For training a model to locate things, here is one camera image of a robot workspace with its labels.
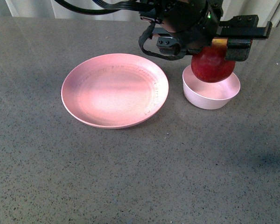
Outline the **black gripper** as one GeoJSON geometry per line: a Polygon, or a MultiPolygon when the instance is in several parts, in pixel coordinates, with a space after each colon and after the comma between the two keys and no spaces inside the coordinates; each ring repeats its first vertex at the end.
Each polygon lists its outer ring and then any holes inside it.
{"type": "Polygon", "coordinates": [[[272,22],[258,27],[257,15],[234,16],[222,21],[221,0],[155,0],[153,8],[141,12],[150,22],[140,36],[140,49],[148,56],[173,61],[195,55],[214,39],[226,39],[225,60],[245,61],[254,39],[269,37],[272,22]]]}

